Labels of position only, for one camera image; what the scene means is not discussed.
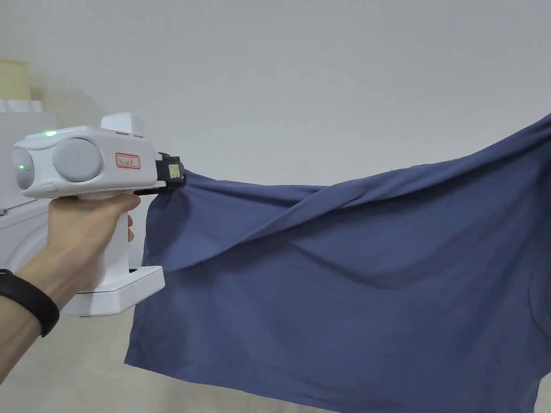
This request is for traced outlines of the person's left hand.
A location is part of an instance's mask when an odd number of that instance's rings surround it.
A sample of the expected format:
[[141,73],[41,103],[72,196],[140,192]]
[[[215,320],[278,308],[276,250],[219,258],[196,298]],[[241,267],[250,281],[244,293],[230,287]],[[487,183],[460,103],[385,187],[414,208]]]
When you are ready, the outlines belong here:
[[62,309],[98,279],[100,257],[118,220],[139,204],[138,196],[128,194],[102,200],[64,197],[50,201],[46,245],[16,275]]

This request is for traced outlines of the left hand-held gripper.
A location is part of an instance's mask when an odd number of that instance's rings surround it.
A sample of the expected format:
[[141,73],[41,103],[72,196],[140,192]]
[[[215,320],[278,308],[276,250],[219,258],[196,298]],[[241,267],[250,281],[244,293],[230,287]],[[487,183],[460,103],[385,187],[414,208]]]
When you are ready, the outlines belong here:
[[[140,119],[130,113],[109,115],[99,127],[76,126],[32,134],[15,143],[12,161],[23,196],[36,199],[76,196],[101,200],[136,190],[158,189],[161,155],[143,136]],[[186,185],[178,156],[168,156],[168,188]],[[165,286],[160,266],[131,268],[128,215],[120,216],[109,245],[98,260],[88,289],[65,307],[69,316],[116,315]]]

